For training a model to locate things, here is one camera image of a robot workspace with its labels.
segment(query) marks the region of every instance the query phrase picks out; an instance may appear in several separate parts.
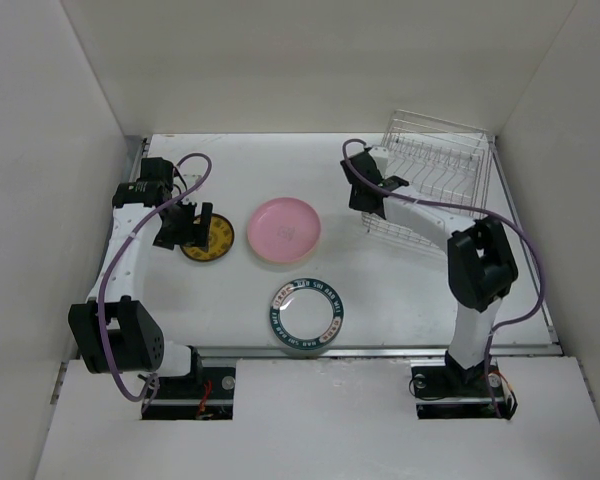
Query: white floor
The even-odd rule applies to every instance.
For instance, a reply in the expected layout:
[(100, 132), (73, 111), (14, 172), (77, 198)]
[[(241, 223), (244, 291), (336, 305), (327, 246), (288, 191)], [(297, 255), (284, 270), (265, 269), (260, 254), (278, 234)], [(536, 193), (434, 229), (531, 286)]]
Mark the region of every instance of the white floor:
[[(229, 254), (212, 263), (187, 259), (178, 249), (151, 253), (144, 304), (166, 337), (195, 346), (278, 346), (268, 322), (269, 302), (286, 282), (314, 277), (331, 285), (344, 304), (336, 347), (444, 346), (451, 341), (456, 302), (447, 286), (444, 258), (397, 247), (366, 233), (348, 209), (349, 185), (339, 165), (346, 134), (156, 135), (150, 155), (177, 161), (192, 151), (209, 154), (213, 171), (197, 194), (226, 216), (236, 232)], [(378, 134), (363, 135), (379, 143)], [(200, 174), (190, 160), (184, 173)], [(322, 221), (316, 253), (283, 268), (256, 258), (246, 225), (261, 203), (292, 196), (310, 203)], [(497, 170), (491, 171), (489, 208), (510, 216)], [(498, 320), (524, 313), (535, 287), (514, 234), (509, 239), (520, 269)], [(551, 342), (545, 317), (502, 329), (497, 345)]]
[(576, 360), (499, 366), (520, 401), (511, 422), (418, 420), (397, 360), (241, 361), (233, 421), (149, 422), (73, 361), (36, 478), (600, 480)]

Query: wire dish rack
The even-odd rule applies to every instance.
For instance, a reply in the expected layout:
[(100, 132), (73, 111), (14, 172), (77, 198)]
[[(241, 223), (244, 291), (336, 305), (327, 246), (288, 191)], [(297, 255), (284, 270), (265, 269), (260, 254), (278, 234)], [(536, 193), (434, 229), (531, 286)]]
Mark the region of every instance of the wire dish rack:
[[(434, 200), (485, 207), (492, 163), (488, 132), (396, 110), (382, 146), (389, 150), (385, 177), (402, 177)], [(443, 255), (429, 240), (409, 228), (368, 213), (362, 214), (362, 223), (369, 233), (386, 240)]]

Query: yellow plate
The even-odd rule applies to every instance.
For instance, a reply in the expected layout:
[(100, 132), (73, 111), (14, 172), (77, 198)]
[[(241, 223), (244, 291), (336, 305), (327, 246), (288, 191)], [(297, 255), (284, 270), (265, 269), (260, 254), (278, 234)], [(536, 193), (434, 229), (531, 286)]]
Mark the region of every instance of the yellow plate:
[[(195, 223), (200, 222), (200, 217), (196, 217)], [(204, 251), (198, 247), (184, 247), (180, 249), (191, 260), (196, 262), (211, 262), (226, 255), (233, 245), (235, 232), (231, 222), (222, 215), (214, 213), (211, 216), (211, 228), (209, 228), (209, 250)]]

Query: white wall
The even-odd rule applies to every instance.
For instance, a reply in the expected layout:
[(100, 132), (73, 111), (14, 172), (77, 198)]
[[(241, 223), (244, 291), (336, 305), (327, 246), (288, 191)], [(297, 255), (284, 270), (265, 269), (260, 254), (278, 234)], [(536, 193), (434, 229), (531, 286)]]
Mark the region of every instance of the white wall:
[(0, 480), (33, 474), (126, 148), (57, 0), (0, 0)]
[(600, 0), (580, 0), (501, 135), (549, 273), (549, 306), (600, 415)]
[(126, 133), (500, 130), (574, 0), (63, 0)]

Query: pink plate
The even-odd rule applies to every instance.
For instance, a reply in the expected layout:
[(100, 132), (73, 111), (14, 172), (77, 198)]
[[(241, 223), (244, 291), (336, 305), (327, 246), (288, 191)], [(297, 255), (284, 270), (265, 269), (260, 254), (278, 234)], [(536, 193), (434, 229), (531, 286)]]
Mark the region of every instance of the pink plate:
[(295, 263), (309, 255), (320, 238), (320, 217), (297, 198), (274, 198), (258, 207), (249, 220), (251, 248), (272, 263)]

